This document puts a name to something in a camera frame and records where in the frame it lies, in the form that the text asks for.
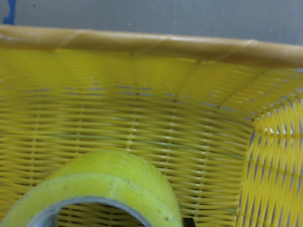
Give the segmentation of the yellow tape roll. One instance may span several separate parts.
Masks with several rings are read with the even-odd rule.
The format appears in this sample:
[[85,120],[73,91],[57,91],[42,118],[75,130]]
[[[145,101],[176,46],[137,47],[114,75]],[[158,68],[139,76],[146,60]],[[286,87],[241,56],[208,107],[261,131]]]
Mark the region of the yellow tape roll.
[[122,209],[146,227],[183,225],[176,195],[155,166],[127,152],[97,151],[74,158],[24,194],[1,226],[55,227],[59,210],[75,203]]

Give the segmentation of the yellow woven basket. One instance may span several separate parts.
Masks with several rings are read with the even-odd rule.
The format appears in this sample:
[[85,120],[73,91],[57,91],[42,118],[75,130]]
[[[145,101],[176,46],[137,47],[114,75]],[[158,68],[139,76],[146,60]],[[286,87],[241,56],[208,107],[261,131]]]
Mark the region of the yellow woven basket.
[[71,159],[138,155],[198,227],[303,224],[303,49],[0,27],[0,216]]

